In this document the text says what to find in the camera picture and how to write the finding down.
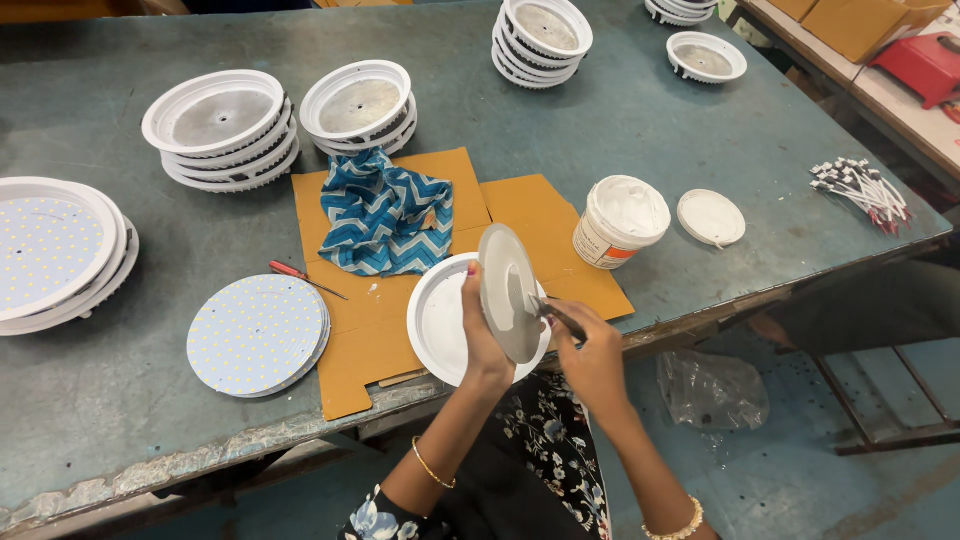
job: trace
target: black floral clothing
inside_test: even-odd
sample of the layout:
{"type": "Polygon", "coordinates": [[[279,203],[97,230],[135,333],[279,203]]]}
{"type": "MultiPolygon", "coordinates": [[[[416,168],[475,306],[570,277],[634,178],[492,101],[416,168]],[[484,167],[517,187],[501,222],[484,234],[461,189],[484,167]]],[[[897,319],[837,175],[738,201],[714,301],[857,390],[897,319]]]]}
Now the black floral clothing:
{"type": "Polygon", "coordinates": [[[422,518],[374,487],[341,540],[471,540],[498,536],[608,540],[607,495],[583,405],[563,375],[535,371],[484,426],[434,515],[422,518]]]}

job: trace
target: blue-gray table surface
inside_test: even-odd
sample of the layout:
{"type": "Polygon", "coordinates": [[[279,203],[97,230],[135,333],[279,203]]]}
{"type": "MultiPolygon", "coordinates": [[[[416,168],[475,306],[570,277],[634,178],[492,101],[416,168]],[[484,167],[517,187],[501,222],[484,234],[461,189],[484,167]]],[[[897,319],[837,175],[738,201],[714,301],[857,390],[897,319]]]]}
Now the blue-gray table surface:
{"type": "MultiPolygon", "coordinates": [[[[299,103],[331,70],[385,59],[413,80],[420,123],[403,150],[466,146],[481,182],[542,173],[578,210],[611,174],[655,186],[675,206],[717,190],[747,219],[718,251],[676,222],[613,272],[636,307],[624,332],[871,258],[949,229],[894,180],[917,215],[886,236],[807,183],[813,164],[876,158],[724,24],[750,65],[723,86],[673,74],[666,40],[638,0],[577,2],[595,41],[580,72],[545,91],[511,85],[491,63],[498,5],[142,17],[0,27],[0,176],[47,176],[104,191],[137,227],[140,260],[94,315],[0,338],[0,531],[116,500],[356,422],[326,423],[316,380],[270,398],[217,394],[186,363],[187,329],[224,285],[302,267],[289,179],[240,194],[170,180],[140,134],[167,89],[222,69],[260,69],[299,103]]],[[[301,130],[301,140],[309,141],[301,130]]],[[[325,168],[308,144],[295,172],[325,168]]],[[[569,237],[570,232],[558,232],[569,237]]],[[[429,399],[411,381],[374,411],[429,399]]]]}

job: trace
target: bracelet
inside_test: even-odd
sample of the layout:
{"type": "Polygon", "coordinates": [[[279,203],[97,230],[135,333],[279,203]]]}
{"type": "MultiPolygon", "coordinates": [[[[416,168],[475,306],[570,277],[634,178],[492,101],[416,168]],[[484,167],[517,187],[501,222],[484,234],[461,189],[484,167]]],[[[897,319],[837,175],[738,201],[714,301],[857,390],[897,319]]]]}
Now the bracelet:
{"type": "Polygon", "coordinates": [[[420,460],[420,465],[423,465],[423,468],[426,469],[426,474],[430,475],[430,478],[436,480],[439,485],[445,487],[446,489],[453,489],[453,487],[457,485],[457,479],[453,479],[453,481],[452,481],[451,483],[446,483],[446,482],[444,482],[443,480],[438,479],[438,478],[437,478],[437,475],[433,474],[433,471],[430,470],[430,467],[427,467],[427,466],[426,466],[426,461],[423,461],[423,458],[420,457],[420,451],[417,450],[417,439],[419,439],[419,438],[420,438],[419,435],[417,435],[416,437],[414,437],[413,446],[414,446],[414,454],[416,454],[416,455],[417,455],[417,459],[420,460]]]}
{"type": "Polygon", "coordinates": [[[647,530],[647,525],[643,524],[643,532],[647,535],[647,538],[651,540],[684,540],[687,536],[693,534],[697,531],[699,527],[704,522],[704,508],[700,505],[700,501],[697,501],[692,495],[687,495],[691,501],[693,501],[693,521],[690,522],[690,525],[686,526],[683,530],[679,532],[674,532],[673,534],[654,534],[647,530]]]}

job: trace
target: label on container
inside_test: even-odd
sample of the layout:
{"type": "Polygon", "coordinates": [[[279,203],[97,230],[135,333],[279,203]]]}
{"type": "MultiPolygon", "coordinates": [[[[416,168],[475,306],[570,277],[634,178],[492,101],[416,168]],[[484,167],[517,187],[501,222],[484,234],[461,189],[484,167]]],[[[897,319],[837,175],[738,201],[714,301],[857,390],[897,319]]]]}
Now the label on container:
{"type": "Polygon", "coordinates": [[[586,262],[607,269],[620,267],[640,251],[614,246],[597,233],[585,216],[580,219],[580,224],[573,233],[573,249],[586,262]]]}

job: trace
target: screwdriver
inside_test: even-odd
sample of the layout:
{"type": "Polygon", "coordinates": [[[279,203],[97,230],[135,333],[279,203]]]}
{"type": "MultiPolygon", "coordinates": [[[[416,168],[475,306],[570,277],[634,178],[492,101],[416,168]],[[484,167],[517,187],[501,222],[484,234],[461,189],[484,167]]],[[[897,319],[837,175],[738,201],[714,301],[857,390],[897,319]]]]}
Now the screwdriver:
{"type": "Polygon", "coordinates": [[[324,287],[323,285],[321,285],[321,284],[319,284],[319,283],[317,283],[317,282],[313,282],[313,281],[307,279],[306,274],[302,273],[300,270],[298,270],[298,269],[296,269],[296,268],[293,268],[293,267],[291,267],[291,266],[287,266],[286,264],[283,264],[283,263],[280,262],[279,260],[271,260],[271,261],[270,261],[270,269],[273,270],[273,271],[274,271],[275,273],[277,273],[277,274],[282,274],[283,276],[291,276],[291,277],[294,277],[294,278],[300,278],[301,280],[304,280],[305,282],[308,282],[308,283],[310,283],[311,285],[313,285],[313,286],[315,286],[315,287],[319,287],[319,288],[325,290],[326,292],[328,292],[328,293],[330,293],[330,294],[335,294],[335,295],[339,296],[340,298],[343,298],[344,300],[349,300],[349,298],[347,298],[346,296],[340,294],[339,292],[337,292],[337,291],[335,291],[335,290],[328,289],[328,288],[324,287]]]}

